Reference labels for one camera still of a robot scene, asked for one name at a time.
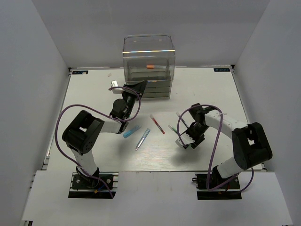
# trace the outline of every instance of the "red pen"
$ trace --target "red pen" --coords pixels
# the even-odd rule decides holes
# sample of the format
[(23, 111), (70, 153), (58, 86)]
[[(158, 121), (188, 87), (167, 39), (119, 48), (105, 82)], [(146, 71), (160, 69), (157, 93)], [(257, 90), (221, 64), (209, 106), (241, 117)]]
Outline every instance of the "red pen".
[(154, 116), (152, 114), (150, 114), (150, 118), (154, 121), (154, 123), (158, 126), (159, 130), (165, 134), (164, 130), (160, 127), (160, 125), (157, 123), (157, 121), (155, 120)]

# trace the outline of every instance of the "wall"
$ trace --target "wall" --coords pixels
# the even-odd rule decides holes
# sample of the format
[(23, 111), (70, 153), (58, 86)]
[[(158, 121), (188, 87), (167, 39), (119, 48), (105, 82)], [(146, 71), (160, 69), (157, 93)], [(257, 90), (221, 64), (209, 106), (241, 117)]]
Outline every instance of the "wall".
[(235, 67), (250, 122), (267, 133), (294, 225), (301, 225), (301, 3), (272, 0)]
[(235, 64), (269, 0), (33, 0), (69, 67), (122, 66), (123, 39), (168, 33), (177, 65)]
[(19, 225), (41, 169), (68, 69), (30, 0), (0, 2), (1, 225)]

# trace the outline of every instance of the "storage box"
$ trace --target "storage box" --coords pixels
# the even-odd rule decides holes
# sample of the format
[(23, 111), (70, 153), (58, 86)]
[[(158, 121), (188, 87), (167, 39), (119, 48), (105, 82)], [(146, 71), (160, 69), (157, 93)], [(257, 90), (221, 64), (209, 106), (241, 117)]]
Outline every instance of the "storage box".
[(164, 34), (124, 38), (123, 67), (126, 84), (147, 80), (142, 98), (170, 97), (174, 79), (175, 49)]

